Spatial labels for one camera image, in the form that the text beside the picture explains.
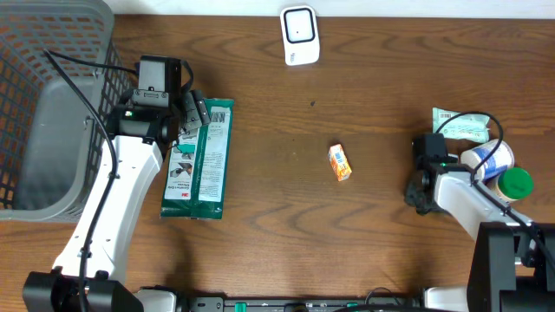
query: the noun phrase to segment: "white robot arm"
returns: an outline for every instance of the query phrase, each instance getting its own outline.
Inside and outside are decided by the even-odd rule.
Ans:
[[[93,278],[104,271],[110,280],[125,283],[127,251],[139,217],[140,208],[156,173],[162,166],[160,149],[153,143],[144,144],[142,138],[116,136],[112,141],[117,153],[118,176],[112,185],[104,209],[98,220],[90,245],[87,272]],[[85,209],[72,237],[55,260],[53,269],[61,268],[65,276],[79,276],[79,259],[91,219],[108,182],[111,157],[108,144],[102,148],[101,166]]]
[[[448,212],[476,241],[468,285],[426,289],[425,307],[463,312],[553,309],[555,272],[549,249],[555,248],[555,227],[535,224],[473,180],[473,168],[447,154],[442,134],[416,138],[413,155],[416,172],[405,201],[421,215]],[[516,276],[519,264],[535,268],[534,277]]]

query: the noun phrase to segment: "green lid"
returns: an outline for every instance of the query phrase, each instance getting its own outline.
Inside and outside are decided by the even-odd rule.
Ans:
[[[522,199],[532,193],[534,182],[526,170],[511,168],[501,173],[498,186],[505,196],[512,199]]]

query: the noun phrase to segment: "blue label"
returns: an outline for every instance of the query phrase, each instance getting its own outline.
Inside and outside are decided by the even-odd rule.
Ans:
[[[490,150],[487,150],[485,148],[479,148],[479,147],[474,148],[473,151],[475,151],[478,154],[478,156],[480,157],[480,161],[482,161],[490,153]],[[496,175],[501,174],[507,169],[507,165],[497,166],[497,164],[495,163],[494,156],[490,157],[487,160],[487,162],[483,165],[483,167],[484,167],[484,180],[493,178]]]

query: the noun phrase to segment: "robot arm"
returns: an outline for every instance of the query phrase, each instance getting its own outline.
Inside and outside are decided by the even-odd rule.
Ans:
[[[508,226],[519,226],[513,219],[509,218],[491,200],[478,191],[488,192],[491,198],[503,204],[482,182],[470,184],[469,171],[449,171],[438,174],[434,187],[434,202],[444,211],[449,212],[459,224],[467,231],[474,240],[478,237],[478,230],[482,222],[501,222]],[[526,224],[530,225],[532,220],[513,211]]]
[[[93,235],[88,256],[86,277],[93,278],[105,272],[110,280],[125,282],[127,251],[131,244],[140,208],[156,173],[162,166],[158,146],[144,144],[142,138],[116,136],[114,147],[120,161],[118,175],[105,203]],[[102,148],[101,166],[95,185],[75,231],[62,254],[55,260],[53,269],[65,276],[79,276],[79,259],[91,219],[98,207],[108,182],[111,157],[108,144]]]
[[[183,87],[181,65],[190,76]],[[123,287],[127,251],[148,187],[160,171],[169,144],[178,139],[182,127],[191,130],[210,122],[204,99],[200,98],[202,93],[189,92],[192,83],[193,73],[186,62],[162,56],[141,57],[138,88],[121,96],[107,120],[106,129],[119,165],[89,242],[84,272],[88,293],[79,290],[76,279],[80,275],[82,246],[111,172],[107,142],[72,238],[50,273],[29,273],[23,287],[23,300],[29,311],[77,311],[79,296],[88,298],[91,310],[143,311],[140,298]],[[186,117],[199,114],[198,111],[204,117],[201,122],[188,124]],[[154,302],[160,295],[175,302],[175,296],[168,292],[142,294],[151,299],[154,296]]]
[[[470,168],[447,154],[442,134],[425,134],[413,141],[416,172],[405,201],[421,215],[448,212],[476,241],[466,287],[427,289],[427,308],[452,311],[552,311],[555,272],[532,240],[532,227],[555,250],[555,226],[535,224],[511,210],[516,222],[500,209],[500,201],[481,182],[471,182]],[[535,269],[534,277],[516,276],[515,265]]]

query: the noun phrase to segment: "white container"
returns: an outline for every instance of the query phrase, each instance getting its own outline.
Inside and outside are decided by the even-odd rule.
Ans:
[[[498,139],[491,140],[471,150],[465,151],[460,155],[461,164],[475,168],[493,150],[497,141]],[[502,141],[493,156],[478,169],[475,178],[478,180],[490,179],[513,167],[513,150],[511,150],[511,147],[509,147],[505,141]]]

